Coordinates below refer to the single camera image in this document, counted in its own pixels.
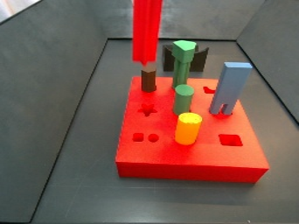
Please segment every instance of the green block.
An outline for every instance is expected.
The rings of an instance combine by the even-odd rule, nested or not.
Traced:
[[[188,40],[173,42],[173,56],[182,62],[193,62],[197,43]]]
[[[190,112],[193,105],[193,95],[194,88],[192,86],[182,84],[176,88],[173,112],[177,115]]]

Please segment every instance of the yellow peg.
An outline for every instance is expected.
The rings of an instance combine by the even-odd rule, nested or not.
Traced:
[[[202,117],[196,113],[182,113],[180,115],[176,142],[190,145],[196,143],[202,126]]]

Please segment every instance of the gray floor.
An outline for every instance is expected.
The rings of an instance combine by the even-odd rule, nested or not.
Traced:
[[[163,73],[162,44],[158,75]],[[218,78],[225,61],[249,61],[236,42],[210,47],[204,73]],[[73,123],[34,223],[298,222],[298,126],[256,71],[241,100],[272,170],[256,185],[119,178],[118,137],[131,77],[131,41],[110,40]]]

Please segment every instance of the red board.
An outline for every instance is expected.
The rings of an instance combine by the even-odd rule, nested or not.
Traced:
[[[217,80],[189,79],[196,89],[192,112],[204,118],[196,144],[174,141],[173,78],[157,78],[157,91],[146,93],[142,78],[133,79],[117,152],[121,177],[257,183],[269,163],[238,101],[233,115],[213,115]]]

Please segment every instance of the dark gray surface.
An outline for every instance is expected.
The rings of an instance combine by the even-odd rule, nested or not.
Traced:
[[[0,26],[0,221],[31,220],[107,38],[83,1]]]
[[[161,38],[237,40],[266,0],[163,0]],[[110,38],[133,38],[133,1],[93,1]]]
[[[238,43],[299,122],[299,1],[269,0]]]
[[[249,61],[236,42],[210,47],[204,73],[220,78],[225,61]],[[163,72],[161,41],[158,76]],[[298,126],[257,71],[241,100],[272,170],[256,185],[119,178],[118,137],[133,75],[131,41],[109,41],[85,94],[34,223],[299,222]]]

